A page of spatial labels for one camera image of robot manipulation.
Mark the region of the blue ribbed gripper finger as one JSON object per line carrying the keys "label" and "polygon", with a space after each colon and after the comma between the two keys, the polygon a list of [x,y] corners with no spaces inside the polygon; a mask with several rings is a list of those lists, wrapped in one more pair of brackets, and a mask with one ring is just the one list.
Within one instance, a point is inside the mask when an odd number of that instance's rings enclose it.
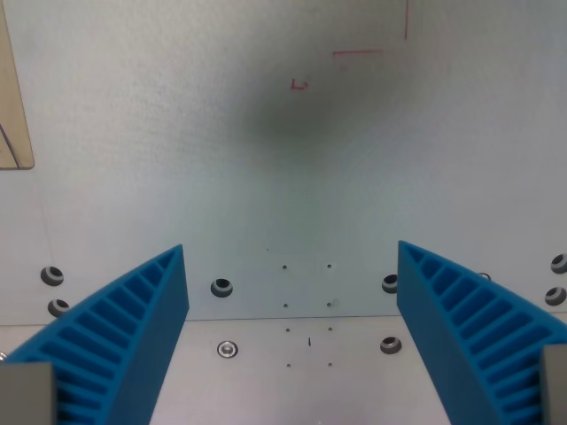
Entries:
{"label": "blue ribbed gripper finger", "polygon": [[188,311],[176,245],[85,298],[5,362],[53,366],[61,424],[147,424]]}
{"label": "blue ribbed gripper finger", "polygon": [[398,244],[397,306],[453,424],[541,424],[540,355],[556,317],[449,259]]}

